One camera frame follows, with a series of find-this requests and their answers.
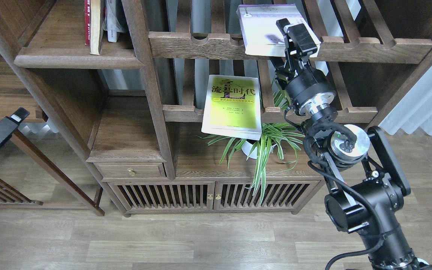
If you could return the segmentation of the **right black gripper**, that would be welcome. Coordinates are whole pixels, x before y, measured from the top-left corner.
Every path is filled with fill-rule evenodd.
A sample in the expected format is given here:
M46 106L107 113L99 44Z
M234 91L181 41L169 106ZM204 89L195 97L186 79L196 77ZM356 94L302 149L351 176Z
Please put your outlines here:
M316 57L318 54L318 38L306 24L291 24L283 18L276 21L278 29L283 34L286 45L286 56L298 59ZM288 94L295 113L305 115L305 103L323 96L323 101L317 104L330 104L336 96L335 88L329 83L325 74L314 67L303 69L296 77L295 70L281 57L269 57L275 68L275 80Z

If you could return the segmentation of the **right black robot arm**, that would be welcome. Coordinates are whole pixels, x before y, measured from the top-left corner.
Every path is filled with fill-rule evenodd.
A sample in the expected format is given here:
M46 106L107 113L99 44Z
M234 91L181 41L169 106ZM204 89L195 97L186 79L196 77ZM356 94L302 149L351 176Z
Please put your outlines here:
M293 126L304 134L308 165L324 176L326 213L338 231L357 232L365 245L365 250L333 257L325 268L342 258L368 255L374 270L432 270L415 255L395 217L411 190L384 132L337 123L331 106L336 91L309 62L317 52L309 30L286 18L276 25L286 45L285 61L271 58L276 82L289 96L286 111L309 117Z

